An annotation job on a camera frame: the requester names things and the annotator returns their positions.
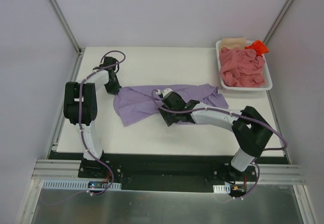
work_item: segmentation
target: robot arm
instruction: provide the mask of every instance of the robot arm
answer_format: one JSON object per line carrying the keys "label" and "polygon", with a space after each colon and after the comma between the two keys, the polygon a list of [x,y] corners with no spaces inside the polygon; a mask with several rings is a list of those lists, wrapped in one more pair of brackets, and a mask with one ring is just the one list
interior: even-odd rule
{"label": "robot arm", "polygon": [[[105,57],[103,64],[94,68],[99,70],[101,67],[107,67],[115,64],[117,60],[113,57]],[[101,70],[91,76],[83,85],[83,103],[82,103],[82,130],[78,124],[79,112],[79,82],[68,82],[65,86],[64,97],[64,116],[70,120],[78,131],[82,141],[81,131],[83,131],[85,142],[91,153],[98,159],[101,158],[103,149],[100,145],[99,137],[95,128],[95,119],[97,117],[97,98],[96,91],[105,86],[109,94],[116,95],[121,88],[115,74],[115,66],[106,70]],[[95,159],[84,149],[84,159],[94,161]]]}
{"label": "robot arm", "polygon": [[[240,148],[229,166],[228,171],[232,175],[239,175],[240,172],[245,171],[248,165],[261,155],[272,136],[272,132],[265,127],[239,118],[240,115],[243,115],[268,124],[253,107],[246,106],[244,110],[226,110],[211,107],[196,100],[190,100],[186,103],[179,94],[169,88],[159,92],[158,95],[164,103],[162,106],[164,109],[172,111],[193,110],[190,113],[179,114],[159,109],[168,126],[183,121],[195,124],[211,124],[234,133]],[[195,111],[195,109],[201,108],[206,108],[206,110]]]}

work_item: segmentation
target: red cloth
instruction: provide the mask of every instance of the red cloth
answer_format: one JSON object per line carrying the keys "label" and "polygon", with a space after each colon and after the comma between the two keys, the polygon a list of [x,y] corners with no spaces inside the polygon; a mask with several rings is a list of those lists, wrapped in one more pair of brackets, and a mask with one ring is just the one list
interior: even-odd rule
{"label": "red cloth", "polygon": [[257,52],[257,56],[262,56],[264,53],[269,52],[267,46],[261,40],[256,40],[252,45],[245,46],[245,49],[254,49]]}
{"label": "red cloth", "polygon": [[257,56],[253,49],[241,50],[226,47],[219,55],[220,74],[227,86],[260,87],[265,84],[262,74],[265,63],[263,57]]}

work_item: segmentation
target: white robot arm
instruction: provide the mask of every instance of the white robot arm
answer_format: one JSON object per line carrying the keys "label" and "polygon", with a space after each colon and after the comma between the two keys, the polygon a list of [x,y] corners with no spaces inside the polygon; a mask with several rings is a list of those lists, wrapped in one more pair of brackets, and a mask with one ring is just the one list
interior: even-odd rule
{"label": "white robot arm", "polygon": [[234,133],[240,148],[230,163],[229,171],[233,173],[245,171],[251,162],[261,155],[272,136],[269,129],[239,117],[247,116],[269,125],[253,107],[246,106],[244,110],[227,110],[208,106],[196,100],[185,102],[170,88],[157,94],[164,103],[159,111],[168,126],[183,121],[211,124]]}

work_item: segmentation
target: beige cloth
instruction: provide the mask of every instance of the beige cloth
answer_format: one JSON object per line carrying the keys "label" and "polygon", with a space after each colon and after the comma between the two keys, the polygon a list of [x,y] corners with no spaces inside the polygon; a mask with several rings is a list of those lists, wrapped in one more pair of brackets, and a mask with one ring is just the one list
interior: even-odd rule
{"label": "beige cloth", "polygon": [[223,47],[226,47],[229,50],[233,48],[239,48],[241,50],[244,50],[246,44],[246,38],[223,38],[219,45],[219,50],[221,50]]}

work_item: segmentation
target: white table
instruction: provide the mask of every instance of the white table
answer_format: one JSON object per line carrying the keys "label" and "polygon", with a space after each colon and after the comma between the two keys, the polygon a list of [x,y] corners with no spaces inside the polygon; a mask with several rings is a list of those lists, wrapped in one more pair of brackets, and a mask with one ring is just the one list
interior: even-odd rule
{"label": "white table", "polygon": [[[89,75],[110,50],[121,50],[127,56],[118,73],[121,86],[205,83],[220,86],[214,48],[87,47],[78,80]],[[110,56],[122,58],[117,53]],[[231,91],[223,95],[230,109],[255,107],[275,127],[266,92]],[[225,129],[212,125],[167,127],[160,114],[124,127],[113,109],[113,98],[104,87],[97,91],[95,122],[105,153],[232,156],[239,148],[234,134]],[[272,136],[267,147],[281,147],[279,139]],[[78,134],[68,120],[64,122],[57,152],[83,152]],[[267,151],[262,155],[283,156],[283,152]]]}

